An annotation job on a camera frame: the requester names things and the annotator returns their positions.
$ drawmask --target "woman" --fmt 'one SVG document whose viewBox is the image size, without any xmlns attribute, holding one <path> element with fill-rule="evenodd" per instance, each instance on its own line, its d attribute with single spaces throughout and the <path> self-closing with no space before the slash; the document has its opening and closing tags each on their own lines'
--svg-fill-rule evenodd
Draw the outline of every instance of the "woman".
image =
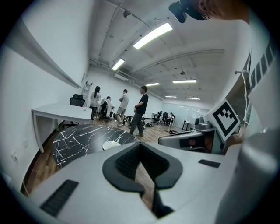
<svg viewBox="0 0 280 224">
<path fill-rule="evenodd" d="M 92 111 L 91 111 L 91 119 L 92 120 L 94 120 L 93 117 L 94 117 L 94 115 L 97 111 L 97 108 L 98 108 L 97 101 L 99 101 L 100 98 L 101 98 L 101 95 L 100 95 L 99 91 L 100 91 L 100 87 L 97 86 L 95 88 L 95 91 L 91 94 L 91 104 L 90 104 L 89 108 L 92 109 Z"/>
<path fill-rule="evenodd" d="M 169 125 L 170 125 L 170 122 L 172 121 L 172 119 L 174 119 L 174 115 L 173 115 L 173 113 L 170 113 L 170 116 L 168 116 L 168 118 L 167 118 L 167 122 Z"/>
</svg>

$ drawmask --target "chair backrest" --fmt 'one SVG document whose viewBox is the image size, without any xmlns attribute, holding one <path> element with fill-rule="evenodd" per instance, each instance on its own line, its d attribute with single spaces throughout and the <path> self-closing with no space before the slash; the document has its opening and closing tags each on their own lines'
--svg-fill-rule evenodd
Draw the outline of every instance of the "chair backrest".
<svg viewBox="0 0 280 224">
<path fill-rule="evenodd" d="M 101 114 L 103 116 L 107 115 L 107 105 L 108 103 L 106 101 L 104 101 L 104 103 L 101 105 Z"/>
<path fill-rule="evenodd" d="M 84 99 L 70 98 L 70 105 L 82 107 L 84 105 Z"/>
<path fill-rule="evenodd" d="M 83 99 L 83 95 L 79 95 L 79 94 L 74 94 L 73 98 L 76 98 L 76 99 Z"/>
</svg>

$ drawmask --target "black t-shirt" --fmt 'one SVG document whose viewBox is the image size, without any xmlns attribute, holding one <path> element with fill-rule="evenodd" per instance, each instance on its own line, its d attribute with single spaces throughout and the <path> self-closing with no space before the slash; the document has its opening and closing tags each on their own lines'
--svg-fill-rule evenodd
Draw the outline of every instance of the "black t-shirt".
<svg viewBox="0 0 280 224">
<path fill-rule="evenodd" d="M 136 113 L 137 114 L 144 114 L 146 112 L 146 107 L 147 107 L 148 100 L 149 100 L 148 94 L 145 94 L 145 95 L 142 96 L 139 103 L 143 102 L 144 104 L 142 106 L 136 108 Z"/>
</svg>

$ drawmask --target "gray pants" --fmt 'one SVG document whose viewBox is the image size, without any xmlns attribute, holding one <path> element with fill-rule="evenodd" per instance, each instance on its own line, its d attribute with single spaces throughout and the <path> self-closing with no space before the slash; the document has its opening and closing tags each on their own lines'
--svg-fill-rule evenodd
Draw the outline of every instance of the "gray pants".
<svg viewBox="0 0 280 224">
<path fill-rule="evenodd" d="M 130 124 L 130 134 L 133 134 L 136 126 L 138 127 L 139 134 L 143 134 L 142 118 L 143 114 L 134 114 Z"/>
<path fill-rule="evenodd" d="M 117 120 L 119 122 L 119 124 L 123 123 L 123 119 L 124 119 L 124 114 L 125 114 L 126 110 L 122 107 L 119 107 L 117 113 L 115 114 L 117 117 Z"/>
</svg>

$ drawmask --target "wall-mounted air conditioner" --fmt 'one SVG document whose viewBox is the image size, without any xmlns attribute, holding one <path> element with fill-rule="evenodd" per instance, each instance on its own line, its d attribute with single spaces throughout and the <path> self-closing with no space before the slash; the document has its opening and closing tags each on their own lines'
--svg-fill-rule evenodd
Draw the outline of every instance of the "wall-mounted air conditioner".
<svg viewBox="0 0 280 224">
<path fill-rule="evenodd" d="M 119 72 L 116 72 L 114 76 L 118 79 L 123 80 L 123 81 L 128 81 L 129 80 L 129 78 L 125 77 L 124 75 L 120 74 Z"/>
</svg>

